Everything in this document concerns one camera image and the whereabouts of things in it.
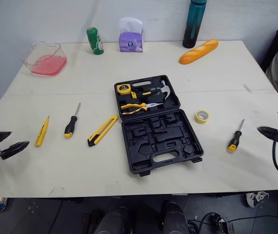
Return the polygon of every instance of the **tissue box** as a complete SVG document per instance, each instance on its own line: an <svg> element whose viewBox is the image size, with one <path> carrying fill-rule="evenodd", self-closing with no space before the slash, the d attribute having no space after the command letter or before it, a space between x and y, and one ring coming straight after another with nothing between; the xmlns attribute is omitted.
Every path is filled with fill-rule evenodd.
<svg viewBox="0 0 278 234"><path fill-rule="evenodd" d="M142 34L124 32L119 36L120 52L143 52L143 32Z"/></svg>

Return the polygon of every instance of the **blue container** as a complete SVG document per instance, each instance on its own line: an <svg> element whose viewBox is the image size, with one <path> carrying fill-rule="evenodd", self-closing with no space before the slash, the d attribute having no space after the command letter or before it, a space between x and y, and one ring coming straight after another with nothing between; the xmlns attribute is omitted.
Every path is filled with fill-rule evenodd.
<svg viewBox="0 0 278 234"><path fill-rule="evenodd" d="M186 29L183 38L185 48L195 46L199 28L202 23L207 0L192 0L188 10Z"/></svg>

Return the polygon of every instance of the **green can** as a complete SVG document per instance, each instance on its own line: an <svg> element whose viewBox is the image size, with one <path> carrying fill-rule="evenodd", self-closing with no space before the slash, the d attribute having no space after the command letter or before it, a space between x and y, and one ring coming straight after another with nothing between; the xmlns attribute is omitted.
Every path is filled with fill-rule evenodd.
<svg viewBox="0 0 278 234"><path fill-rule="evenodd" d="M93 53L95 55L103 54L104 53L103 43L102 43L102 40L101 40L99 31L97 30L97 28L95 28L95 27L88 28L87 36L88 36L88 40L89 40L91 49L93 50Z"/></svg>

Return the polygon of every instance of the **tissue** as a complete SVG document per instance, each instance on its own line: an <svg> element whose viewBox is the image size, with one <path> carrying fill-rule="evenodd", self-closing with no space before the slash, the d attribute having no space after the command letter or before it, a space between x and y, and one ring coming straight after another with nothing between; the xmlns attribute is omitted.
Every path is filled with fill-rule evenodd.
<svg viewBox="0 0 278 234"><path fill-rule="evenodd" d="M125 17L119 20L119 48L120 52L143 52L142 21Z"/></svg>

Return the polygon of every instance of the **baguette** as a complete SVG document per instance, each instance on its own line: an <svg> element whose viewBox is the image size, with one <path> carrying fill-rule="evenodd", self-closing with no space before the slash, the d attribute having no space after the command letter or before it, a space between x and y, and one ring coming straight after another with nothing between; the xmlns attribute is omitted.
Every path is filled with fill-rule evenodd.
<svg viewBox="0 0 278 234"><path fill-rule="evenodd" d="M218 44L219 41L217 39L208 40L204 44L183 54L179 59L179 63L189 64L191 62L194 62L195 60L200 59L209 52L213 51L215 48L218 47Z"/></svg>

